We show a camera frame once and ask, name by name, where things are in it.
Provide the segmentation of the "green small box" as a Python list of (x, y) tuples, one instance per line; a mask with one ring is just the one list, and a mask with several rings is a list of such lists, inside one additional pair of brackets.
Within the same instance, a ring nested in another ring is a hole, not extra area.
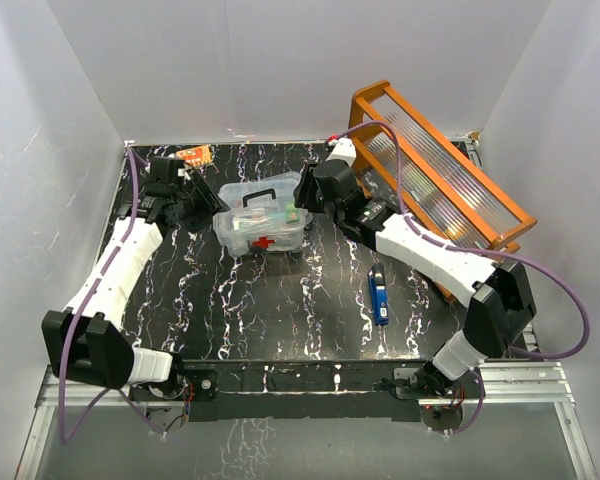
[(286, 221), (288, 223), (295, 223), (299, 221), (299, 213), (296, 210), (287, 213)]

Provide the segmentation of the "clear first aid box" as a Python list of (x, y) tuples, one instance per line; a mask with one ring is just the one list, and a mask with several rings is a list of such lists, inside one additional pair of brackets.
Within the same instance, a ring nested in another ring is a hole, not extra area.
[(236, 259), (263, 253), (300, 252), (303, 248), (305, 227), (311, 221), (312, 215), (307, 212), (307, 220), (301, 224), (260, 225), (238, 221), (235, 229), (235, 224), (230, 218), (227, 218), (225, 213), (219, 213), (213, 218), (213, 230), (220, 245)]

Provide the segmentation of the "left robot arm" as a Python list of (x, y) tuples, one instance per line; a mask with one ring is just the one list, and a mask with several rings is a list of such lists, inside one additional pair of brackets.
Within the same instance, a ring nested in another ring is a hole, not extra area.
[(151, 383), (166, 399), (180, 396), (187, 376), (174, 354), (132, 346), (123, 314), (147, 262), (175, 228), (197, 232), (228, 206), (198, 169), (177, 157), (152, 157), (143, 182), (118, 210), (108, 244), (81, 289), (61, 311), (50, 310), (42, 333), (57, 378), (108, 389)]

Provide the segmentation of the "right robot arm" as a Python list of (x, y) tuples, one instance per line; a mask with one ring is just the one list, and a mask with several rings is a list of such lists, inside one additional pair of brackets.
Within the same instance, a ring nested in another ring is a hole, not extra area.
[(418, 228), (393, 204), (366, 197), (343, 160), (308, 164), (294, 198), (296, 207), (329, 216), (349, 240), (411, 266), (466, 307), (462, 329), (401, 383), (403, 389), (451, 395), (470, 369), (502, 357), (536, 314), (521, 262), (464, 253)]

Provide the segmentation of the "clear box lid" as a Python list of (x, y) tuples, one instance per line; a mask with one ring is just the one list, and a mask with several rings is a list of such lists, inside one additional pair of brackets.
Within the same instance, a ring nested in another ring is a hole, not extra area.
[[(300, 179), (298, 172), (290, 171), (257, 181), (225, 184), (219, 191), (219, 197), (230, 207), (225, 216), (235, 224), (235, 229), (238, 221), (260, 225), (304, 223), (307, 212), (296, 208), (294, 199)], [(287, 213), (293, 210), (299, 213), (299, 221), (288, 223)]]

